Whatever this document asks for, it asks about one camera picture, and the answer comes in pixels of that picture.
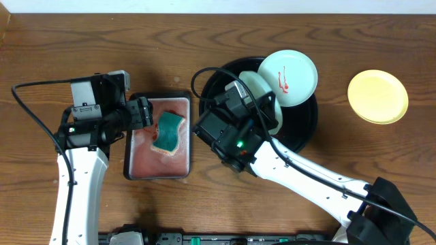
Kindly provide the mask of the mint plate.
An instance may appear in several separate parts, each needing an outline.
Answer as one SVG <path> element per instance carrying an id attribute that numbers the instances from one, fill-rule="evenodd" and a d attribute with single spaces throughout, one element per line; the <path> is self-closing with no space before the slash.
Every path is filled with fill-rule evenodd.
<path id="1" fill-rule="evenodd" d="M 315 92 L 318 81 L 313 61 L 296 50 L 280 50 L 267 56 L 258 68 L 281 107 L 304 103 Z"/>
<path id="2" fill-rule="evenodd" d="M 267 81 L 254 71 L 242 71 L 239 78 L 247 85 L 256 99 L 272 91 Z M 277 99 L 275 99 L 275 119 L 278 125 L 268 131 L 271 135 L 277 134 L 283 125 L 283 114 Z"/>

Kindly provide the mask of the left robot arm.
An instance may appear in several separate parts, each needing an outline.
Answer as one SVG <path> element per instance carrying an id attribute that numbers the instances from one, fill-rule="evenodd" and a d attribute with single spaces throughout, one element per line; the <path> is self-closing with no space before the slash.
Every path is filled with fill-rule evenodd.
<path id="1" fill-rule="evenodd" d="M 153 125 L 146 97 L 128 101 L 130 75 L 123 70 L 70 81 L 73 104 L 54 137 L 59 189 L 51 244 L 97 244 L 100 196 L 110 147 L 125 132 Z"/>

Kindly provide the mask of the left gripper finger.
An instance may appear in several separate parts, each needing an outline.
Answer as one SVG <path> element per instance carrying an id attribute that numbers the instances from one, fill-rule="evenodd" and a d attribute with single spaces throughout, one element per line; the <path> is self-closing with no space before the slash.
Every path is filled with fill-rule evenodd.
<path id="1" fill-rule="evenodd" d="M 144 106 L 142 103 L 138 100 L 128 101 L 127 109 L 131 116 L 128 129 L 143 129 L 146 126 L 146 120 L 144 119 Z"/>
<path id="2" fill-rule="evenodd" d="M 143 127 L 153 125 L 153 105 L 146 97 L 139 98 L 140 114 Z"/>

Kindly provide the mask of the green yellow sponge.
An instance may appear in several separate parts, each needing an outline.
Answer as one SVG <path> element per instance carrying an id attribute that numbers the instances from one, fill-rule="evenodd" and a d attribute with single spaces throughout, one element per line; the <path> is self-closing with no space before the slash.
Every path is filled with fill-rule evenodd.
<path id="1" fill-rule="evenodd" d="M 157 138 L 152 143 L 153 150 L 173 155 L 178 148 L 178 130 L 185 119 L 170 112 L 163 112 L 157 123 Z"/>

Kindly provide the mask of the yellow plate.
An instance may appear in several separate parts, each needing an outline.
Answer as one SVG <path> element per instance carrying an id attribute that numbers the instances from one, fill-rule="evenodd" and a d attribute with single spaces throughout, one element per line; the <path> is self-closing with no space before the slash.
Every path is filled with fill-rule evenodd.
<path id="1" fill-rule="evenodd" d="M 355 75 L 349 83 L 347 98 L 359 117 L 378 125 L 400 120 L 409 105 L 408 94 L 401 81 L 377 69 Z"/>

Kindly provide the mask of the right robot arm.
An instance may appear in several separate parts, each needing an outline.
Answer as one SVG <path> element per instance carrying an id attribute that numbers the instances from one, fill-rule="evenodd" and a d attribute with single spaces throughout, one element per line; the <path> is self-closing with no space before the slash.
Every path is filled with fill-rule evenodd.
<path id="1" fill-rule="evenodd" d="M 285 133 L 274 138 L 263 129 L 273 122 L 270 95 L 247 104 L 232 92 L 203 97 L 193 132 L 230 169 L 276 182 L 333 216 L 341 225 L 333 243 L 408 244 L 418 221 L 392 182 L 348 178 L 299 155 L 317 124 L 316 98 L 286 108 Z"/>

